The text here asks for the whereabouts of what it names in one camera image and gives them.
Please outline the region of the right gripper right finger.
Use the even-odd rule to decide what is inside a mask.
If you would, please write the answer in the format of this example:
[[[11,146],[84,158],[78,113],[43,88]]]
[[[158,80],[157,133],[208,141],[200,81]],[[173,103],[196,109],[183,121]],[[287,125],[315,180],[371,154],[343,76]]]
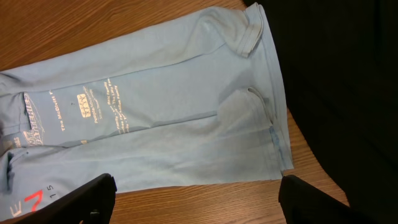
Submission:
[[[282,178],[278,200],[287,224],[374,223],[295,175]]]

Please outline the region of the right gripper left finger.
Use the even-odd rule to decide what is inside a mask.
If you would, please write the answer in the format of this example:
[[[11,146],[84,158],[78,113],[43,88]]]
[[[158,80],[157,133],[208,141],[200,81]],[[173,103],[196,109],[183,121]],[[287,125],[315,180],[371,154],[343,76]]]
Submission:
[[[116,201],[114,177],[101,174],[17,224],[109,224]]]

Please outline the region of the light blue printed t-shirt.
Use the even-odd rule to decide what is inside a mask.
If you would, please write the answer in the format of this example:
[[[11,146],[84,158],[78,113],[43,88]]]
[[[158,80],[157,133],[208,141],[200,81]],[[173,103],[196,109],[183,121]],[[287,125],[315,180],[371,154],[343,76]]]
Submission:
[[[123,193],[292,168],[282,73],[257,3],[1,72],[2,220],[104,173]]]

